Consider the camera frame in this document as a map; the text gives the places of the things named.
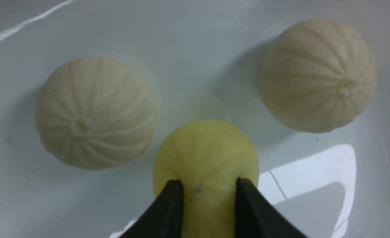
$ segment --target white container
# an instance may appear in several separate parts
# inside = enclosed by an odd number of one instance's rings
[[[318,17],[363,33],[379,79],[354,123],[316,135],[278,123],[255,74],[272,39]],[[39,89],[83,56],[118,59],[156,88],[158,130],[134,163],[70,168],[39,141]],[[0,238],[107,238],[123,229],[154,199],[162,139],[204,118],[229,121],[252,139],[259,190],[309,237],[390,238],[389,0],[0,0]]]

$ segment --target dough ball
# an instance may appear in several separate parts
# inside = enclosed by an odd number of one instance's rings
[[[162,143],[154,165],[154,194],[170,179],[183,183],[182,238],[234,237],[239,177],[258,185],[259,162],[251,141],[226,122],[194,121]]]
[[[157,127],[157,101],[137,71],[83,58],[51,74],[36,104],[45,149],[69,166],[100,170],[142,154]]]
[[[354,121],[375,85],[374,55],[361,33],[324,19],[302,21],[278,36],[260,74],[269,111],[289,128],[311,133]]]

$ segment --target dumpling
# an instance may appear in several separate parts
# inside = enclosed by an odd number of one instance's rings
[[[157,100],[143,76],[105,58],[56,69],[36,103],[45,149],[69,166],[100,170],[142,154],[157,127]]]

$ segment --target white plastic tray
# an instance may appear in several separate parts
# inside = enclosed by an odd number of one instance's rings
[[[267,112],[255,73],[268,43],[315,17],[358,28],[374,48],[370,107],[328,134],[291,131]],[[101,172],[49,155],[35,99],[59,65],[112,57],[157,89],[148,152]],[[260,155],[259,189],[312,238],[390,238],[390,0],[0,0],[0,238],[107,238],[153,200],[163,138],[193,119],[241,128]]]

